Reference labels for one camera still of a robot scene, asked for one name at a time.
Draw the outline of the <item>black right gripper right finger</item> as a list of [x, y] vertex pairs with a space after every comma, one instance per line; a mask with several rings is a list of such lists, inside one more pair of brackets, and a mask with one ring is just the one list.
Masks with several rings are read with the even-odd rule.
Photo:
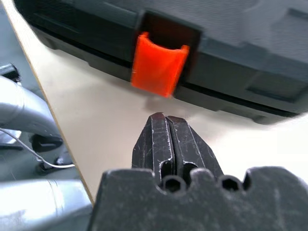
[[216, 179], [223, 175], [212, 149], [185, 119], [168, 116], [167, 122], [174, 145], [176, 175], [191, 180], [190, 172], [195, 168], [208, 169]]

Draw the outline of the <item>black tool case orange latch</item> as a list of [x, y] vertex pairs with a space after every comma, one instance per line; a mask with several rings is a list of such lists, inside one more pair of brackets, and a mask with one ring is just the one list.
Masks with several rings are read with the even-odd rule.
[[13, 0], [47, 47], [135, 88], [274, 124], [308, 114], [308, 0]]

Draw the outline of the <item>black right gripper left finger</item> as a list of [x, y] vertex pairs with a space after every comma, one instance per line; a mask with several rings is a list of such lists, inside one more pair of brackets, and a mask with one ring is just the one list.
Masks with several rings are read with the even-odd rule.
[[173, 174], [173, 146], [167, 118], [150, 115], [132, 151], [132, 168], [150, 169], [157, 185]]

